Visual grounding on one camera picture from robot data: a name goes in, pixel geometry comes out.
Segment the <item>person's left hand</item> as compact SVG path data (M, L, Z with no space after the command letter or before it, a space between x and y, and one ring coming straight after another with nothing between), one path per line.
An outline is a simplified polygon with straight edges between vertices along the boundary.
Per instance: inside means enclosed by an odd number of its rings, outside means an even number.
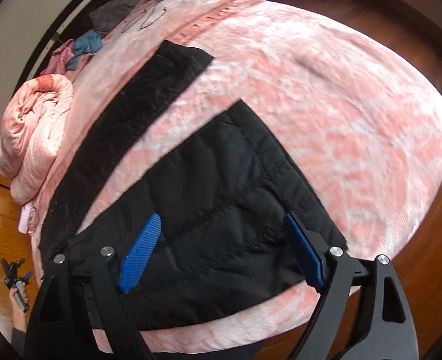
M27 313L23 311L23 308L18 304L16 295L21 294L24 302L29 304L29 297L25 291L25 284L22 283L22 290L19 291L16 287L12 287L9 290L9 298L12 304L13 311L13 327L20 332L26 332L27 329Z

